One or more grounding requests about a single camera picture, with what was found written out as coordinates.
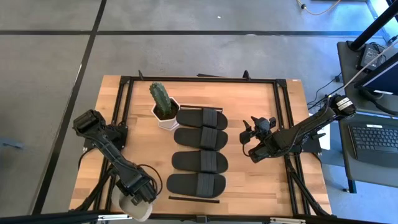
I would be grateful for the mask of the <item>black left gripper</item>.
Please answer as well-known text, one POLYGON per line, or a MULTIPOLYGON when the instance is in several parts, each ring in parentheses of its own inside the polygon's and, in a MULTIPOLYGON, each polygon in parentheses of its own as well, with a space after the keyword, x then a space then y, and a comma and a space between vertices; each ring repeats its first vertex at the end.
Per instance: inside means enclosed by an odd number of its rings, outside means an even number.
POLYGON ((154 186, 153 179, 147 175, 133 179, 130 185, 119 179, 116 182, 116 186, 124 196, 129 197, 129 201, 134 205, 139 205, 141 202, 152 203, 157 196, 157 189, 154 186))

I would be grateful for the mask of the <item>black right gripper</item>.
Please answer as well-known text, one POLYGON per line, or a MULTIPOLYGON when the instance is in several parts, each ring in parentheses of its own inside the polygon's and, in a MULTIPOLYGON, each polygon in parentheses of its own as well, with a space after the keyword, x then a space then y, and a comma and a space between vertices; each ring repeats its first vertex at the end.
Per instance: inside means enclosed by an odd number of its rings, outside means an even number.
POLYGON ((244 122, 244 125, 247 132, 241 132, 239 134, 239 141, 242 145, 247 144, 253 137, 258 139, 260 142, 263 142, 272 134, 271 129, 276 127, 276 124, 255 125, 254 130, 252 131, 252 127, 247 121, 244 122))

